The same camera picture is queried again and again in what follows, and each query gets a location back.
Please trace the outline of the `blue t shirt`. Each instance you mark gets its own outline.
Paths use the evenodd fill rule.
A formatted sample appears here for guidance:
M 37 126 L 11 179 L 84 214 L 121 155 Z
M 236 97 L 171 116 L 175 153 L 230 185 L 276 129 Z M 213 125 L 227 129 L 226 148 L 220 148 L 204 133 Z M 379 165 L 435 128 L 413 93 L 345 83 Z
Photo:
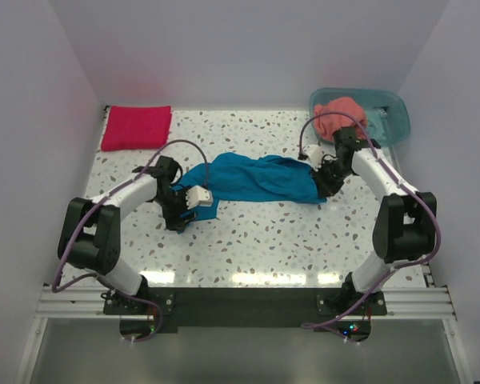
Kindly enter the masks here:
M 236 153 L 223 153 L 209 164 L 201 163 L 184 173 L 177 192 L 186 187 L 204 186 L 212 196 L 211 206 L 198 206 L 180 218 L 196 215 L 197 221 L 213 220 L 221 202 L 295 202 L 319 204 L 311 177 L 312 168 L 304 162 L 278 155 L 253 159 Z

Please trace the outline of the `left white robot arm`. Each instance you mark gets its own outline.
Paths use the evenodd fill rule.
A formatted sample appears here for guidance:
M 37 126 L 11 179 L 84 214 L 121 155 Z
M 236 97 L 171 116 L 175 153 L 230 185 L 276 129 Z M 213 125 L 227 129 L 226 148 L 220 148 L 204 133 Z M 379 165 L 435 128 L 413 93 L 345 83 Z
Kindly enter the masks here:
M 174 189 L 174 178 L 183 175 L 172 158 L 161 156 L 154 166 L 137 167 L 130 178 L 107 193 L 92 199 L 74 198 L 67 207 L 58 244 L 60 265 L 52 291 L 60 284 L 65 264 L 87 270 L 111 289 L 122 292 L 122 305 L 132 314 L 150 304 L 148 282 L 121 256 L 121 224 L 146 202 L 162 210 L 166 229 L 181 233 L 196 218 L 188 206 L 189 187 Z

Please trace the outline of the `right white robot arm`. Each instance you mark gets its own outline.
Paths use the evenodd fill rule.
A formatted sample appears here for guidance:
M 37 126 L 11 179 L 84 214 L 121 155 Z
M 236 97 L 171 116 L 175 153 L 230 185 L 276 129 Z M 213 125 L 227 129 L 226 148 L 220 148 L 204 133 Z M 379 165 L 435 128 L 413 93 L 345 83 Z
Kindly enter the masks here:
M 403 179 L 380 145 L 359 138 L 353 127 L 334 133 L 334 150 L 330 155 L 317 145 L 308 145 L 300 153 L 311 166 L 319 197 L 335 196 L 348 177 L 358 176 L 379 203 L 369 257 L 347 275 L 338 295 L 328 301 L 349 314 L 359 314 L 369 304 L 368 294 L 379 290 L 396 271 L 436 252 L 437 199 Z

